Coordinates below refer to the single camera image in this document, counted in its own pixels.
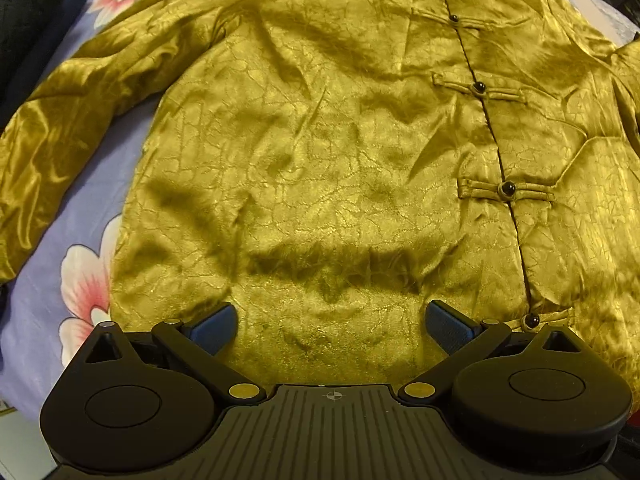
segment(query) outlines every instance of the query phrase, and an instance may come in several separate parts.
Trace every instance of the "black mechanical device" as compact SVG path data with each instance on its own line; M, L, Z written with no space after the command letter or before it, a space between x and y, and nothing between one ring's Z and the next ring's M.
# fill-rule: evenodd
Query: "black mechanical device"
M449 357L398 392L282 384L270 396L214 357L236 333L231 304L150 333L102 322L42 408L58 463L47 478L640 478L631 390L571 330L515 333L439 300L425 320Z

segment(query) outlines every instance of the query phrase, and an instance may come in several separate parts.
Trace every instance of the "yellow shirt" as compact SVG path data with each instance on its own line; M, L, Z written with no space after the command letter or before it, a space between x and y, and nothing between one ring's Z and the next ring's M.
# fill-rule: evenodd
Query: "yellow shirt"
M166 90L112 267L124 330L230 301L222 357L263 386L397 388L444 356L430 299L562 313L637 408L639 60L566 0L142 0L2 136L0 282Z

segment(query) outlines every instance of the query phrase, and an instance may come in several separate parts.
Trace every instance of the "red object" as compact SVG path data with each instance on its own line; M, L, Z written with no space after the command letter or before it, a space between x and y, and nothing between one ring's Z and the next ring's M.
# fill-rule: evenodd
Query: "red object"
M640 410L631 415L626 423L640 429Z

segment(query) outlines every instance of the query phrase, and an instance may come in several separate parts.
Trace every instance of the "dark folded clothing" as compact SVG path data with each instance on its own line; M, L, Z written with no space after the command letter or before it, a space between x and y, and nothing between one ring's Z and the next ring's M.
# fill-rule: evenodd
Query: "dark folded clothing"
M38 41L15 70L6 86L4 98L0 98L0 134L20 105L31 95L42 72L65 34L80 15L87 0L64 0L41 33Z
M63 0L0 0L0 96Z

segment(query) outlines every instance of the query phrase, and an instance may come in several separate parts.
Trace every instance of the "bed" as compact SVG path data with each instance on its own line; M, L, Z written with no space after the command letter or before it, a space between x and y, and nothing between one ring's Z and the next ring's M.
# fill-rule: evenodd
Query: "bed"
M135 0L89 0L49 73ZM569 0L618 46L640 29L600 0ZM49 391L92 328L110 318L110 260L124 204L160 96L111 125L67 193L55 222L10 284L0 320L0 399L36 420Z

